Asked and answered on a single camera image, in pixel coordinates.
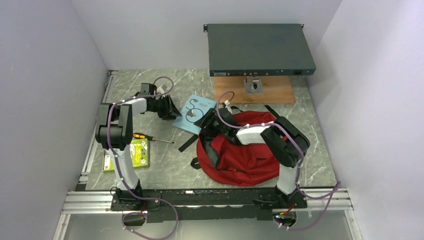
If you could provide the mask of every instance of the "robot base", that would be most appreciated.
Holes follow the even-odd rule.
[[[284,194],[277,186],[274,188],[274,192],[268,194],[262,194],[259,200],[264,202],[258,202],[260,209],[289,209],[294,204],[295,209],[305,209],[308,207],[307,200],[297,190],[294,190],[290,194]]]
[[[140,185],[140,180],[137,183],[137,186],[133,190],[137,196],[144,198],[161,198],[160,191],[149,191],[148,194],[143,194],[142,187]],[[112,204],[110,206],[111,211],[140,211],[145,203],[145,210],[157,211],[160,208],[161,202],[155,200],[142,201],[140,199],[134,198],[127,190],[116,189],[115,194],[113,194]]]

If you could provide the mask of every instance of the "screwdriver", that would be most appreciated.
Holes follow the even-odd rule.
[[[136,139],[147,139],[149,141],[161,141],[161,142],[170,143],[170,144],[174,144],[175,143],[173,141],[167,141],[167,140],[157,139],[157,138],[154,138],[152,136],[149,136],[149,135],[146,135],[146,134],[143,134],[143,133],[139,133],[139,132],[134,132],[132,134],[132,136],[134,138],[136,138]]]

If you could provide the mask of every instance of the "black electronic device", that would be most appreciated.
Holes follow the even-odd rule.
[[[206,24],[209,75],[312,75],[316,66],[302,24]]]

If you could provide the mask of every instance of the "gray marble surface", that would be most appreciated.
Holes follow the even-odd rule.
[[[116,102],[133,96],[140,90],[141,83],[152,83],[159,76],[170,77],[175,87],[170,93],[176,107],[181,110],[191,94],[209,99],[214,98],[214,79],[207,69],[138,69],[120,70],[108,102]],[[290,78],[296,97],[294,104],[270,104],[281,116],[291,121],[309,139],[300,185],[302,187],[329,187],[336,183],[333,167],[324,143],[320,125],[313,108],[305,79],[301,76]],[[168,84],[161,79],[156,85]],[[267,111],[263,104],[236,104],[241,110]],[[193,189],[193,188],[235,188],[210,179],[201,169],[190,166],[196,157],[196,144],[184,152],[178,148],[192,134],[172,126],[173,121],[163,121],[156,113],[147,112],[133,117],[134,132],[145,133],[158,139],[172,140],[175,144],[160,141],[150,143],[149,168],[136,169],[144,189]],[[95,152],[87,190],[109,190],[116,186],[114,172],[102,172],[103,149],[99,145]],[[274,187],[277,177],[254,187]]]

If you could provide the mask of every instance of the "backpack strap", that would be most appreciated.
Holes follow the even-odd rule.
[[[236,106],[230,106],[231,109],[235,109],[238,110],[240,113],[244,112],[243,110],[241,110],[240,108],[236,107]]]
[[[184,150],[186,150],[188,147],[190,147],[190,145],[193,144],[198,139],[198,137],[199,136],[197,136],[197,135],[191,136],[183,145],[181,145],[178,148],[178,151],[180,153],[184,152]]]
[[[191,160],[190,166],[192,166],[196,170],[199,170],[201,168],[200,164],[199,164],[199,160],[198,160],[197,157],[195,157],[195,158],[193,158],[193,160]]]
[[[272,109],[269,105],[264,105],[264,106],[272,115],[274,115],[276,119],[280,117],[280,115],[274,109]]]

